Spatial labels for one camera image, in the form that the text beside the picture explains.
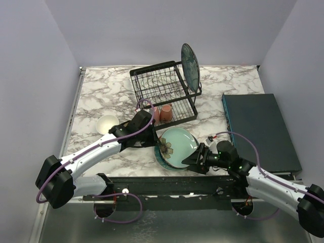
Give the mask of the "black wire dish rack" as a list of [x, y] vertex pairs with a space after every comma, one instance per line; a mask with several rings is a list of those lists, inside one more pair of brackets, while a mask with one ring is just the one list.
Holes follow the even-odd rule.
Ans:
[[172, 119], [155, 123], [157, 131], [197, 119], [195, 101], [202, 93], [201, 84], [196, 91], [189, 88], [180, 61], [132, 69], [130, 77], [138, 101], [147, 99], [159, 111], [164, 105], [172, 105]]

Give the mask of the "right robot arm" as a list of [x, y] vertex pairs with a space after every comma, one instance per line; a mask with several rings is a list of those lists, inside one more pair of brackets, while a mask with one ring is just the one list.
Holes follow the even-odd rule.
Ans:
[[210, 167], [227, 169], [236, 182], [233, 193], [238, 198], [247, 195], [262, 199], [296, 218], [310, 234], [323, 237], [323, 189], [315, 184], [305, 186], [289, 182], [258, 167], [237, 153], [229, 141], [217, 143], [214, 154], [200, 144], [182, 163], [188, 169], [206, 174]]

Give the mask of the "light blue floral plate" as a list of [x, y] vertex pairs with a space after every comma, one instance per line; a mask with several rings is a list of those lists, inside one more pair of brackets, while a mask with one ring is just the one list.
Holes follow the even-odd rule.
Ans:
[[192, 134], [183, 128], [167, 129], [160, 136], [159, 151], [167, 164], [177, 169], [188, 165], [182, 161], [192, 155], [198, 148], [198, 142]]

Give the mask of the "plain pink mug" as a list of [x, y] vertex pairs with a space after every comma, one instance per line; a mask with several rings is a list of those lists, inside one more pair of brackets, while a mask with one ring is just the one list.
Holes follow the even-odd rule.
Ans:
[[150, 108], [149, 113], [153, 115], [153, 119], [155, 120], [155, 125], [157, 125], [160, 121], [160, 112], [158, 107]]

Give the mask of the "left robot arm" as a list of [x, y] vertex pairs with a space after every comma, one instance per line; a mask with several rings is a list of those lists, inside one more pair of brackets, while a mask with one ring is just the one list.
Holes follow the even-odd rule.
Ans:
[[158, 143], [153, 116], [145, 110], [136, 113], [132, 120], [112, 127], [98, 141], [73, 154], [45, 159], [35, 185], [39, 195], [57, 209], [73, 197], [96, 195], [109, 199], [113, 182], [103, 173], [85, 177], [83, 173], [98, 162], [127, 148], [151, 147]]

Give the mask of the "pink printed coffee mug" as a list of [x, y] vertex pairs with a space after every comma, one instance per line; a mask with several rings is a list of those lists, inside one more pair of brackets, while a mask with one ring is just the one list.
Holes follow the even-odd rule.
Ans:
[[162, 106], [160, 110], [160, 120], [162, 122], [169, 122], [172, 120], [172, 117], [173, 117], [172, 104], [166, 104]]

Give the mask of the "blue ceramic plate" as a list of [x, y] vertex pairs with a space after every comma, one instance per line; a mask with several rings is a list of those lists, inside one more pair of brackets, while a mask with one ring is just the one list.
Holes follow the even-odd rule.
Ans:
[[181, 48], [181, 64], [189, 89], [197, 92], [200, 83], [199, 64], [193, 49], [187, 43]]

